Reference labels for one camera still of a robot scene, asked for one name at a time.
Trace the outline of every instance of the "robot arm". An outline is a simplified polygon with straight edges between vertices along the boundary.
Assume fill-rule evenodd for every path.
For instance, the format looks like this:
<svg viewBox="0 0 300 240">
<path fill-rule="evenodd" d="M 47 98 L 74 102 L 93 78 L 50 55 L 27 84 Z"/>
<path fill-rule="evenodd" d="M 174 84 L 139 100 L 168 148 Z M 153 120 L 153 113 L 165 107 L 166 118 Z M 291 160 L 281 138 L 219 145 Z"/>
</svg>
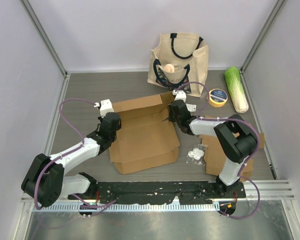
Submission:
<svg viewBox="0 0 300 240">
<path fill-rule="evenodd" d="M 59 158 L 47 169 L 39 184 L 38 202 L 43 207 L 49 207 L 60 196 L 95 193 L 97 181 L 91 176 L 86 173 L 75 176 L 65 174 L 87 159 L 103 153 L 116 140 L 116 132 L 121 128 L 121 119 L 119 114 L 114 112 L 110 100 L 101 101 L 100 114 L 101 123 L 95 131 L 87 135 L 84 144 L 80 142 L 60 153 L 51 156 L 41 153 L 34 158 L 21 185 L 21 189 L 31 197 L 34 197 L 40 172 L 49 162 Z"/>
<path fill-rule="evenodd" d="M 169 119 L 176 122 L 185 134 L 209 135 L 217 137 L 226 155 L 222 171 L 216 178 L 219 193 L 230 192 L 239 181 L 240 171 L 245 159 L 257 147 L 257 136 L 243 123 L 232 119 L 243 119 L 234 114 L 229 121 L 210 121 L 197 119 L 191 116 L 186 106 L 186 94 L 183 91 L 175 92 L 175 100 L 169 106 Z"/>
</svg>

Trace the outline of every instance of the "blue tape label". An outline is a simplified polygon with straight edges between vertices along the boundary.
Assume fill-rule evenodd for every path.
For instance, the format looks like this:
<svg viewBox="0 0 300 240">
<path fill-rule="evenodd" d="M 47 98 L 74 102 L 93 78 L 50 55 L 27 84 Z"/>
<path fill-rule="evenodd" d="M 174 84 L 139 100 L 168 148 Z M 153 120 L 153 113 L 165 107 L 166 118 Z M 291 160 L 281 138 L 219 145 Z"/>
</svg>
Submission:
<svg viewBox="0 0 300 240">
<path fill-rule="evenodd" d="M 217 103 L 223 103 L 227 100 L 226 92 L 221 89 L 212 90 L 210 93 L 210 97 L 213 101 Z"/>
</svg>

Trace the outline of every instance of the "black bag handle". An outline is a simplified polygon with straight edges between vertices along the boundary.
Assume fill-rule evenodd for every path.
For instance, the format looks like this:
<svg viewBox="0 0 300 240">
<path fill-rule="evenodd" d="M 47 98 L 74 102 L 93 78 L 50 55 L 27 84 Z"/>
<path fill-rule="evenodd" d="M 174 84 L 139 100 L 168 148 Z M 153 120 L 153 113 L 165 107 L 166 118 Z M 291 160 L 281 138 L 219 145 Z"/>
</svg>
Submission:
<svg viewBox="0 0 300 240">
<path fill-rule="evenodd" d="M 177 33 L 171 33 L 170 34 L 170 38 L 171 38 L 171 50 L 173 52 L 173 54 L 180 58 L 180 59 L 189 59 L 192 57 L 192 53 L 189 55 L 189 56 L 179 56 L 176 51 L 175 51 L 175 48 L 174 48 L 174 42 L 175 42 L 175 38 L 177 37 Z M 196 46 L 195 50 L 197 50 L 199 47 L 200 47 L 200 44 L 201 42 L 203 41 L 204 39 L 202 37 L 199 37 L 199 42 L 198 42 L 198 45 Z"/>
<path fill-rule="evenodd" d="M 178 87 L 180 87 L 180 85 L 182 85 L 182 84 L 184 83 L 184 81 L 186 80 L 186 78 L 188 77 L 188 74 L 189 74 L 189 72 L 190 72 L 190 65 L 187 64 L 187 65 L 184 67 L 184 69 L 186 69 L 186 73 L 185 73 L 183 79 L 182 79 L 180 82 L 176 83 L 176 84 L 173 84 L 173 83 L 170 82 L 170 85 L 167 85 L 167 84 L 165 84 L 165 79 L 162 79 L 162 78 L 159 76 L 159 73 L 158 73 L 158 70 L 157 70 L 157 65 L 161 65 L 159 59 L 155 59 L 155 60 L 153 61 L 153 70 L 154 70 L 154 74 L 155 74 L 155 76 L 156 76 L 156 79 L 158 79 L 158 81 L 159 81 L 164 87 L 167 87 L 167 88 L 171 88 L 171 87 L 173 87 L 173 88 L 178 88 Z"/>
</svg>

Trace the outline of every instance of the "canvas tote bag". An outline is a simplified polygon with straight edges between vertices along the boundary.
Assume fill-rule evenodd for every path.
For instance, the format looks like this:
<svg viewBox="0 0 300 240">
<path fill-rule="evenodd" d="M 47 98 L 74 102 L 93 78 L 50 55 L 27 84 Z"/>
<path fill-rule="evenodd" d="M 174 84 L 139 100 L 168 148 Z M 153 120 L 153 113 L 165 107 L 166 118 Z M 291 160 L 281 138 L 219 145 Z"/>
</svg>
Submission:
<svg viewBox="0 0 300 240">
<path fill-rule="evenodd" d="M 206 83 L 209 47 L 202 37 L 194 33 L 160 34 L 158 47 L 151 50 L 148 83 L 174 90 L 188 82 Z M 164 71 L 166 64 L 174 72 Z M 190 96 L 201 97 L 203 86 L 190 84 L 184 91 Z"/>
</svg>

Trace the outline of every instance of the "gray floor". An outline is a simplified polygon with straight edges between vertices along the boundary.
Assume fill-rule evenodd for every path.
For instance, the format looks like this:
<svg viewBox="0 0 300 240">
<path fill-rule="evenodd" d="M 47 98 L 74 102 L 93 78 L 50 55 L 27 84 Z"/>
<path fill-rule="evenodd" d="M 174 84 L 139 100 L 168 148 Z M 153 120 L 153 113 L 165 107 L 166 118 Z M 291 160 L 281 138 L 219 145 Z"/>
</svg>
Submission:
<svg viewBox="0 0 300 240">
<path fill-rule="evenodd" d="M 256 201 L 238 201 L 234 215 L 245 216 L 255 206 Z M 230 219 L 216 211 L 105 212 L 91 219 L 82 219 L 78 216 L 80 215 L 77 212 L 33 212 L 25 239 L 294 239 L 280 200 L 261 201 L 255 215 L 245 220 Z"/>
<path fill-rule="evenodd" d="M 224 71 L 214 70 L 208 72 L 206 87 L 211 90 L 221 88 L 227 91 L 223 78 Z M 147 72 L 111 72 L 111 73 L 77 73 L 71 74 L 65 99 L 83 98 L 94 102 L 110 99 L 113 103 L 128 99 L 135 99 L 154 94 L 167 92 L 166 88 L 147 83 Z M 197 109 L 206 100 L 189 96 L 187 103 L 197 104 Z M 84 135 L 97 128 L 99 116 L 97 110 L 90 104 L 83 102 L 67 102 L 63 106 L 65 117 L 73 123 Z M 210 105 L 201 115 L 213 117 L 229 117 L 236 113 L 229 99 L 225 106 L 214 108 Z M 256 128 L 256 122 L 251 109 L 241 114 L 242 118 Z M 216 177 L 205 174 L 201 166 L 186 163 L 188 148 L 199 144 L 200 139 L 182 133 L 177 127 L 176 132 L 180 140 L 179 157 L 177 162 L 159 166 L 127 175 L 120 174 L 110 162 L 109 152 L 104 152 L 98 157 L 91 158 L 72 171 L 69 175 L 85 172 L 97 181 L 199 181 L 214 180 Z M 61 152 L 80 141 L 79 136 L 60 119 L 55 134 L 52 153 Z M 253 180 L 273 180 L 265 151 L 260 149 L 253 157 Z"/>
</svg>

